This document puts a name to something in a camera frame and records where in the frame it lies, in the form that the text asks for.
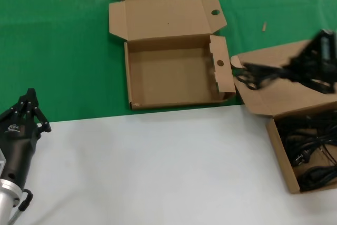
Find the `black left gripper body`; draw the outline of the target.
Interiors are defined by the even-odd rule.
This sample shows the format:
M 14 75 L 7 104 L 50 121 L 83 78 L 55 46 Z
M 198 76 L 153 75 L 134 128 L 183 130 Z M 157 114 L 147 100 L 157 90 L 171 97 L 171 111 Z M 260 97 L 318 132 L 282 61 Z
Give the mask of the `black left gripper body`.
M 24 187 L 41 134 L 33 120 L 1 122 L 1 151 L 6 159 L 1 179 Z

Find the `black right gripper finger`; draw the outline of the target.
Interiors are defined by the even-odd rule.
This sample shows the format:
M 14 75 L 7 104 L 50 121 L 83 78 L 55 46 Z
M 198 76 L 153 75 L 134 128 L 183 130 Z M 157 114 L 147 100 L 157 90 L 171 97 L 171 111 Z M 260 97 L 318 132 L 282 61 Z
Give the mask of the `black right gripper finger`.
M 322 94 L 333 94 L 336 92 L 336 68 L 331 70 L 316 69 L 307 72 L 300 68 L 286 68 L 288 79 L 292 82 L 320 92 Z
M 299 54 L 290 58 L 288 66 L 292 67 L 309 67 L 319 66 L 321 61 L 321 37 L 322 31 L 319 31 L 314 38 L 312 38 L 307 45 L 300 50 Z

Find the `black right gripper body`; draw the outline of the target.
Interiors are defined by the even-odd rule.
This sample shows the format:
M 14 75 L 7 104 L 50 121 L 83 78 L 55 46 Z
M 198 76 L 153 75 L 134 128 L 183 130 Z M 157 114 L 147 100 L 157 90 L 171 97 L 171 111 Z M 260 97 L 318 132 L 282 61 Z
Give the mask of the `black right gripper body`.
M 336 77 L 336 32 L 320 31 L 321 70 L 327 77 Z

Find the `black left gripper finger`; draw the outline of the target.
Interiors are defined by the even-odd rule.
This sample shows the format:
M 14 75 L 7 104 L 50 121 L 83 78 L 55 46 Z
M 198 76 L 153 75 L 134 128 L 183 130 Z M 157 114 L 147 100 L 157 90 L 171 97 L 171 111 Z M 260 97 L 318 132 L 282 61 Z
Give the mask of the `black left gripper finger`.
M 31 113 L 33 117 L 37 118 L 39 123 L 41 124 L 40 127 L 38 127 L 39 133 L 42 132 L 51 132 L 51 126 L 49 123 L 49 120 L 46 118 L 46 116 L 43 114 L 43 112 L 39 108 L 39 102 L 37 99 L 36 91 L 35 89 L 28 89 L 28 103 L 31 105 Z
M 1 123 L 6 120 L 17 120 L 26 114 L 27 107 L 31 104 L 32 88 L 29 88 L 26 94 L 19 97 L 18 102 L 1 114 Z

